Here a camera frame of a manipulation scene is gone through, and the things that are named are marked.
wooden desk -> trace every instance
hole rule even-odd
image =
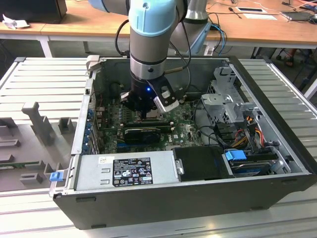
[[[16,30],[7,28],[3,23],[0,24],[0,34],[23,34],[23,35],[40,35],[45,23],[29,23],[30,27],[17,28]]]
[[[127,16],[93,8],[87,1],[66,0],[67,14],[60,24],[46,24],[42,35],[114,37]],[[121,30],[120,37],[129,37],[129,25]]]
[[[278,9],[282,11],[292,11],[293,9],[282,5],[280,0],[257,0],[266,8]],[[294,0],[294,6],[299,6],[302,3]],[[259,4],[240,0],[240,7],[256,7],[262,8]],[[208,12],[223,12],[229,13],[229,7],[215,4]],[[239,12],[235,7],[232,7],[235,12]],[[279,14],[280,11],[268,10],[267,14]],[[238,45],[238,42],[247,43],[248,46],[268,46],[267,44],[283,45],[309,45],[313,49],[317,46],[317,26],[309,22],[294,22],[288,21],[282,15],[274,15],[277,20],[262,20],[262,19],[247,19],[243,14],[219,14],[221,28],[227,33],[228,45]],[[213,22],[217,23],[215,14],[210,15]],[[215,40],[215,35],[219,33],[210,32],[207,40]]]
[[[213,0],[232,5],[229,0]],[[271,9],[289,10],[292,8],[281,4],[281,0],[257,0]],[[0,25],[0,38],[40,41],[46,57],[52,57],[49,41],[82,41],[85,51],[89,41],[114,42],[115,33],[120,24],[127,19],[112,13],[94,9],[88,1],[66,0],[67,15],[61,24],[33,23],[30,28],[11,30]],[[294,0],[294,5],[302,4]],[[238,6],[261,7],[253,2],[239,0]],[[277,14],[278,10],[267,10],[268,14]],[[208,12],[230,13],[228,6],[215,4]],[[314,49],[317,47],[317,26],[308,22],[287,22],[282,15],[274,16],[277,20],[247,19],[240,14],[219,14],[221,28],[227,33],[228,46],[253,46],[275,48]],[[129,42],[129,26],[120,34],[120,42]],[[210,31],[206,43],[212,48],[219,41],[219,33]]]

aluminum profile table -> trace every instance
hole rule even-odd
[[[272,64],[262,59],[240,60],[310,154],[317,159],[317,110]],[[251,96],[242,88],[249,101]]]
[[[29,124],[21,109],[38,102],[51,123],[69,117],[77,121],[86,80],[86,58],[26,58],[16,60],[0,81],[0,117]]]

computer case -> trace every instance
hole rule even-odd
[[[59,24],[66,15],[65,0],[1,0],[2,14],[14,20]]]

floor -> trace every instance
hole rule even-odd
[[[5,48],[0,48],[0,78],[5,74],[6,69],[10,67],[16,57],[44,57],[41,45],[38,41],[26,41],[26,40],[2,40],[2,44]],[[50,47],[55,54],[55,57],[87,57],[84,52],[84,46],[82,42],[63,42],[53,41],[50,42]],[[121,49],[127,49],[127,44],[119,45]],[[90,54],[100,56],[118,56],[114,48],[114,43],[100,43],[89,42]],[[223,52],[227,52],[230,47],[225,47]],[[295,55],[294,67],[290,68],[284,65],[284,62],[277,60],[275,57],[280,49],[278,49],[272,57],[273,63],[280,69],[280,71],[292,82],[297,76],[303,64],[301,61],[304,59],[303,54],[297,51]],[[253,51],[253,47],[233,47],[225,55],[234,55],[240,59],[249,59]],[[287,56],[286,53],[281,54],[282,58]],[[302,72],[297,76],[294,84],[299,86],[306,76],[313,69],[313,65],[306,65]],[[312,103],[317,105],[317,96],[312,98]]]

warning label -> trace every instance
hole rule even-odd
[[[112,181],[115,187],[153,184],[150,158],[114,160]]]

